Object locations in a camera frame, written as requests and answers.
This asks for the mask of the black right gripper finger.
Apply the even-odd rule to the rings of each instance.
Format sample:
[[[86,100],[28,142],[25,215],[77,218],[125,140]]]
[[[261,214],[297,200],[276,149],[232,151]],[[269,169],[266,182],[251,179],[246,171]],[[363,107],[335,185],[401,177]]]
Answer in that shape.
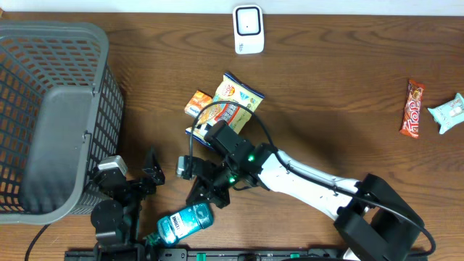
[[[210,202],[210,185],[205,181],[194,181],[186,198],[187,205],[195,205]]]
[[[222,209],[230,204],[230,195],[227,188],[213,187],[206,195],[207,200]]]

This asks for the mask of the teal mouthwash bottle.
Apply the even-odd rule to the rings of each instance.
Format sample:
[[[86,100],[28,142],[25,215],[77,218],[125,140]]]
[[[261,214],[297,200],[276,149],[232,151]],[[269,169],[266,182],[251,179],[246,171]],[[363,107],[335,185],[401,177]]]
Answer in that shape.
[[[157,230],[144,239],[153,247],[172,247],[182,239],[209,228],[213,223],[214,217],[210,206],[206,203],[195,204],[159,219]]]

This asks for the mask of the yellow snack bag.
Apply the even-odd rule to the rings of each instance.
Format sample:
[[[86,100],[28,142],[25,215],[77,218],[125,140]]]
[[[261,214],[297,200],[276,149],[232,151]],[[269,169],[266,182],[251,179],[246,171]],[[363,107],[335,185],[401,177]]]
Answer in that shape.
[[[221,120],[226,121],[236,133],[239,133],[252,116],[243,107],[254,112],[264,98],[264,94],[242,83],[230,72],[225,72],[223,81],[212,96],[212,103],[221,101],[228,103],[208,107],[199,116],[195,129],[188,127],[186,134],[193,133],[193,140],[208,146],[204,136],[215,123]]]

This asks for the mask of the small orange snack packet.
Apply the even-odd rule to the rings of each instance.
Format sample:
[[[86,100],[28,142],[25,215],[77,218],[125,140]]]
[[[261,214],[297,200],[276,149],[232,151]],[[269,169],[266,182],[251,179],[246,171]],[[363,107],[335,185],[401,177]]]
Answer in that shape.
[[[200,90],[197,90],[184,107],[184,112],[187,115],[196,117],[199,115],[200,111],[210,103],[212,103],[212,97]]]

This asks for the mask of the red brown chocolate bar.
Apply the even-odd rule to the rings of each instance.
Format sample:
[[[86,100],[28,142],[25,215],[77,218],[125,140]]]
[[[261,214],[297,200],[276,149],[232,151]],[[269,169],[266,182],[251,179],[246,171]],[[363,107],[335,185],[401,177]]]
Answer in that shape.
[[[420,110],[425,85],[412,79],[408,80],[407,101],[405,103],[400,133],[412,138],[419,137]]]

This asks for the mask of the teal wet wipes pack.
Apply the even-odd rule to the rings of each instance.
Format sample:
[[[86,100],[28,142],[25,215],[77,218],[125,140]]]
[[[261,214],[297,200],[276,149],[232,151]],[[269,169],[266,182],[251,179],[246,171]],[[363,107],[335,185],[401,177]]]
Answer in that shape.
[[[456,93],[455,98],[438,107],[428,108],[428,111],[439,124],[439,134],[444,134],[449,129],[464,121],[463,97]]]

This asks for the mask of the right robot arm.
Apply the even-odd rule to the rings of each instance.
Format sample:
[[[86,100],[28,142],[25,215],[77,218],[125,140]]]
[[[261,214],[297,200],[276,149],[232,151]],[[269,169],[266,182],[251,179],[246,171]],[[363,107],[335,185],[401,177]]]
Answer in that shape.
[[[229,190],[239,181],[292,196],[332,219],[348,250],[343,258],[406,260],[420,234],[423,220],[382,178],[358,181],[324,173],[302,164],[271,144],[234,141],[216,144],[219,164],[193,155],[178,159],[177,174],[194,180],[187,204],[209,202],[224,208]]]

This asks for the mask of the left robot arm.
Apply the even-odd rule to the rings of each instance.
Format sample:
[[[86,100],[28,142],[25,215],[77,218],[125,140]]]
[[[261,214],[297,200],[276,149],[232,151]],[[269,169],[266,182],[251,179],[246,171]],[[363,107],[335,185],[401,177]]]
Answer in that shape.
[[[121,156],[103,159],[91,176],[92,184],[109,198],[98,203],[91,212],[96,230],[96,260],[155,260],[156,252],[138,240],[141,202],[155,194],[165,183],[154,148],[150,148],[142,167],[145,176],[128,180],[127,165]]]

